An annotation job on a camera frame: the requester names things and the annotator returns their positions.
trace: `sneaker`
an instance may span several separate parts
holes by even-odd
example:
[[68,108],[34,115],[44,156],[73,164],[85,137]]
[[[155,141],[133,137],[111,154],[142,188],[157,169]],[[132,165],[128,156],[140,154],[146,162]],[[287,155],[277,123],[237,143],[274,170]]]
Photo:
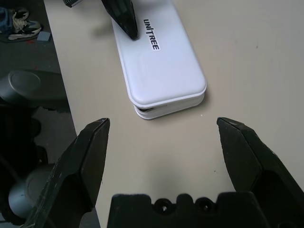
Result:
[[20,20],[26,20],[29,17],[29,11],[26,8],[14,8],[10,9],[12,15],[16,14],[16,18]]
[[17,13],[13,15],[14,32],[9,35],[9,40],[19,38],[30,38],[41,31],[41,24],[37,21],[26,21],[18,19]]

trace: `gray floor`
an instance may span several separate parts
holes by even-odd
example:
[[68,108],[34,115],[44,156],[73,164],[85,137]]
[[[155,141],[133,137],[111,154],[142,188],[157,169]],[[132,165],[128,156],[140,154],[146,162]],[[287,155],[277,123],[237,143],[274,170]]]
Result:
[[[51,32],[43,0],[0,0],[0,7],[26,7],[30,11],[28,20],[39,21],[43,31]],[[60,73],[54,42],[0,42],[0,78],[13,69],[31,69]],[[47,150],[49,162],[56,162],[68,145],[75,139],[76,132],[70,113],[58,113],[39,108],[34,117],[42,123],[41,133],[36,137],[37,145]],[[15,228],[10,223],[2,223],[0,228]],[[96,211],[87,213],[80,224],[81,228],[99,228]]]

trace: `white case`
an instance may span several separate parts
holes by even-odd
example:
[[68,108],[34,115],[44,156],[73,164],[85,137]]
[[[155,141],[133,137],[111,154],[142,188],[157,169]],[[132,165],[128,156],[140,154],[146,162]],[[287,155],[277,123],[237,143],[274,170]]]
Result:
[[207,87],[171,0],[133,0],[139,32],[131,40],[112,20],[128,95],[144,119],[196,106]]

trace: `beige table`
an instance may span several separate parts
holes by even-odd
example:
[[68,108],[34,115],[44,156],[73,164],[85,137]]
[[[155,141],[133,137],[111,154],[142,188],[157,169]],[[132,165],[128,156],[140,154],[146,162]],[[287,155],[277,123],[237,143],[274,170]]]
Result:
[[179,193],[215,200],[233,190],[216,119],[255,129],[304,189],[304,1],[176,0],[207,78],[203,103],[146,121],[128,99],[110,18],[100,0],[45,0],[77,133],[111,120],[97,212],[111,197]]

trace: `black robotic claw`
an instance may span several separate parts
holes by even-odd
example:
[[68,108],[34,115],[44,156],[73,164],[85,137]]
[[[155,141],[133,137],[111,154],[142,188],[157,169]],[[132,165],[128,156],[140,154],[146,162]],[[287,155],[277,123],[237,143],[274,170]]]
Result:
[[[194,203],[187,194],[154,204],[147,195],[115,195],[108,228],[304,227],[304,193],[279,158],[243,123],[219,118],[217,124],[236,192],[219,194],[215,203]],[[109,127],[109,119],[89,124],[63,153],[24,228],[79,227],[96,204]]]
[[138,38],[138,29],[131,0],[102,0],[106,11],[132,39]]

